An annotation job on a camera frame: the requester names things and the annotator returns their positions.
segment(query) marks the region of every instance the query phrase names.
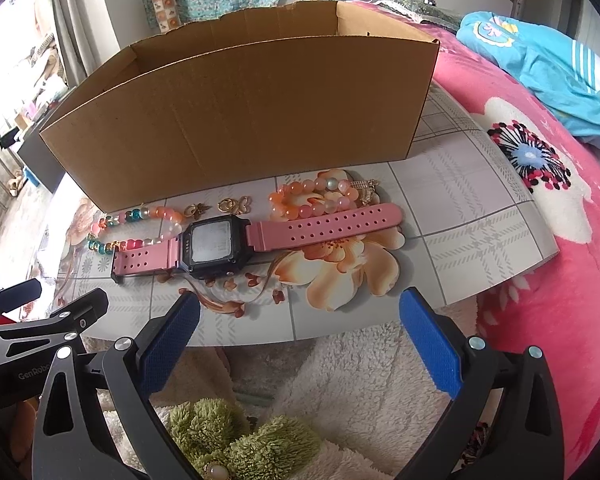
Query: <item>watch strap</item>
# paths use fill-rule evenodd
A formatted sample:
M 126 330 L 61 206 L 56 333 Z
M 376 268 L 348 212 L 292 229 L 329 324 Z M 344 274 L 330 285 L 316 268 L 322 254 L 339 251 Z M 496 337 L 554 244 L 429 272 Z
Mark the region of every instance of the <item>watch strap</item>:
M 287 222 L 253 222 L 247 225 L 247 243 L 257 252 L 293 249 L 397 226 L 402 209 L 391 202 L 369 205 Z
M 154 270 L 169 270 L 178 266 L 180 259 L 180 239 L 171 238 L 166 242 L 139 249 L 116 251 L 113 255 L 113 273 L 129 276 Z

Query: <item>multicolored beaded bracelet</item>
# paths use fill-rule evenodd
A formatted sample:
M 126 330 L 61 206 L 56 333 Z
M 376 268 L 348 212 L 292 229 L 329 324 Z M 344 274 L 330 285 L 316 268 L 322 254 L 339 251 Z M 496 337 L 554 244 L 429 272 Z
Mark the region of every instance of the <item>multicolored beaded bracelet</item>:
M 337 178 L 318 177 L 315 180 L 297 180 L 291 184 L 282 184 L 278 190 L 269 195 L 271 214 L 277 218 L 295 220 L 297 218 L 310 218 L 311 216 L 322 216 L 337 211 L 347 211 L 359 207 L 357 201 L 362 205 L 368 205 L 375 192 L 375 180 L 338 180 Z M 296 206 L 287 204 L 286 199 L 290 195 L 302 193 L 324 192 L 324 202 L 314 202 Z
M 171 222 L 168 231 L 155 238 L 145 238 L 144 240 L 116 240 L 113 242 L 103 243 L 98 240 L 98 235 L 105 229 L 119 226 L 127 222 L 138 222 L 141 220 L 147 220 L 150 218 L 164 218 Z M 119 215 L 107 215 L 100 218 L 98 222 L 95 222 L 91 226 L 91 232 L 87 235 L 88 247 L 91 251 L 95 251 L 100 254 L 113 254 L 116 247 L 120 248 L 121 251 L 139 249 L 141 247 L 147 247 L 149 245 L 160 244 L 171 238 L 175 238 L 182 231 L 182 222 L 184 221 L 184 215 L 171 209 L 170 207 L 152 206 L 149 207 L 137 207 L 130 211 L 120 213 Z

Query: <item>green plush bow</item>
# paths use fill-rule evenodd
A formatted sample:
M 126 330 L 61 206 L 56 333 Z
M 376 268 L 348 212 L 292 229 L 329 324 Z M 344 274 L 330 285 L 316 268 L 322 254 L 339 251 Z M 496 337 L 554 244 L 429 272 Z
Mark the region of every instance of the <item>green plush bow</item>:
M 284 480 L 311 462 L 320 438 L 296 418 L 277 416 L 254 433 L 242 411 L 222 399 L 177 406 L 170 433 L 200 474 L 220 464 L 233 480 Z

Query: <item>pink blanket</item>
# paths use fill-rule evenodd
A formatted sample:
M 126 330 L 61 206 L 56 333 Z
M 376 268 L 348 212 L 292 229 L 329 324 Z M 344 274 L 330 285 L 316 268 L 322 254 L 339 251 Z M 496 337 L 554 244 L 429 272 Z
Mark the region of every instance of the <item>pink blanket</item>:
M 433 25 L 435 81 L 491 136 L 532 192 L 560 253 L 478 297 L 477 330 L 498 349 L 538 345 L 560 405 L 568 478 L 600 438 L 600 164 L 522 85 Z

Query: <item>smartwatch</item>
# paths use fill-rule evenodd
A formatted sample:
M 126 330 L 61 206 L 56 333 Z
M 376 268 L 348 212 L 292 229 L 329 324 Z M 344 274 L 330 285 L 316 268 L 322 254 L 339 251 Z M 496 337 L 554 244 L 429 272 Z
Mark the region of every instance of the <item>smartwatch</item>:
M 285 222 L 251 222 L 224 215 L 193 222 L 168 241 L 113 256 L 111 277 L 150 274 L 156 270 L 187 272 L 197 280 L 232 276 L 254 255 L 339 240 L 394 227 L 402 210 L 393 203 Z

